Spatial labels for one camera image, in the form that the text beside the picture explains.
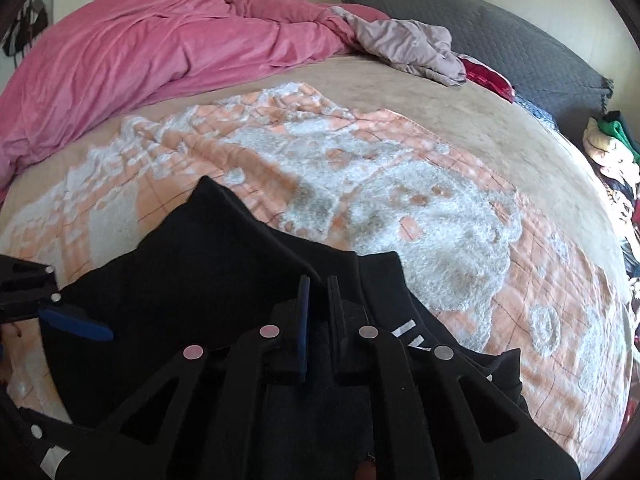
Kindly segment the beige bed sheet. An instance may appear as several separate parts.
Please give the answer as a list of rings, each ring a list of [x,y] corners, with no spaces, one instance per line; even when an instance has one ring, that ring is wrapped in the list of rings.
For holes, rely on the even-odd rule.
[[[1,250],[62,284],[135,250],[204,178],[271,229],[392,252],[408,281],[625,281],[570,142],[476,84],[348,56],[108,120],[12,185]]]

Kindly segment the mauve crumpled garment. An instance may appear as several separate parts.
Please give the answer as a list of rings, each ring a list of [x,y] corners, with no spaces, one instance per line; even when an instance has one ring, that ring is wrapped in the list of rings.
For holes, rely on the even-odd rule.
[[[331,11],[349,24],[363,51],[394,70],[446,87],[465,83],[466,69],[452,50],[446,27],[397,18],[368,22],[340,6],[332,6]]]

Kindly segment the orange white tufted blanket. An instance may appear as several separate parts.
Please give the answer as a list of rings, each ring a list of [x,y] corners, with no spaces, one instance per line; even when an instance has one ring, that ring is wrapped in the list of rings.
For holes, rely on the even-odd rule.
[[[306,76],[158,104],[22,174],[2,252],[70,283],[204,176],[284,232],[397,252],[465,347],[521,350],[530,412],[584,474],[612,450],[631,375],[622,252],[584,156],[521,107],[476,87],[375,99]]]

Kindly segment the black IKISS shirt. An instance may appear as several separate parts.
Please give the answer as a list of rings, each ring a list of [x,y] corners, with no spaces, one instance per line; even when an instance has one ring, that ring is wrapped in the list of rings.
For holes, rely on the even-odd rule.
[[[278,232],[209,178],[135,250],[61,297],[113,339],[40,323],[58,394],[91,432],[58,478],[352,479],[363,465],[382,479],[528,475],[517,351],[462,347],[410,292],[392,252],[358,256]]]

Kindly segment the pink duvet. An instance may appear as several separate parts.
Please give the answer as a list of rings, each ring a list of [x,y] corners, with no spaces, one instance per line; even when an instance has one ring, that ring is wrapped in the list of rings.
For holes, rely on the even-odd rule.
[[[355,49],[329,3],[96,0],[49,27],[1,96],[8,188],[102,122]]]

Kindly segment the pile of mixed clothes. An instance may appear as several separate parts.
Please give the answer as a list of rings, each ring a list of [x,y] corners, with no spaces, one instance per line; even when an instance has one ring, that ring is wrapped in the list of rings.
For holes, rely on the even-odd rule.
[[[606,211],[620,239],[631,300],[632,340],[639,348],[639,142],[621,112],[589,118],[582,149],[604,186]]]

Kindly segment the blue patterned fabric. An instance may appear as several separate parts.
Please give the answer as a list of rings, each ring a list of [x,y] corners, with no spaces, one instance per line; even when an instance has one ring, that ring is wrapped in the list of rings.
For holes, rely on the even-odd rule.
[[[541,122],[546,128],[556,132],[560,131],[553,115],[543,108],[537,106],[535,103],[530,102],[528,99],[523,98],[519,94],[515,96],[514,103],[518,104],[518,106],[520,106],[523,110],[526,110],[526,112],[530,116],[536,118],[538,122]]]

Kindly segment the grey quilted headboard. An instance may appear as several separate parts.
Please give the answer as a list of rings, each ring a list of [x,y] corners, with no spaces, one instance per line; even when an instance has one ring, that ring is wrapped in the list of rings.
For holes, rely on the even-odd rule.
[[[471,55],[511,81],[516,95],[550,113],[578,148],[591,118],[613,95],[605,78],[569,47],[519,16],[484,0],[343,0],[391,18],[413,18],[449,29],[454,50]]]

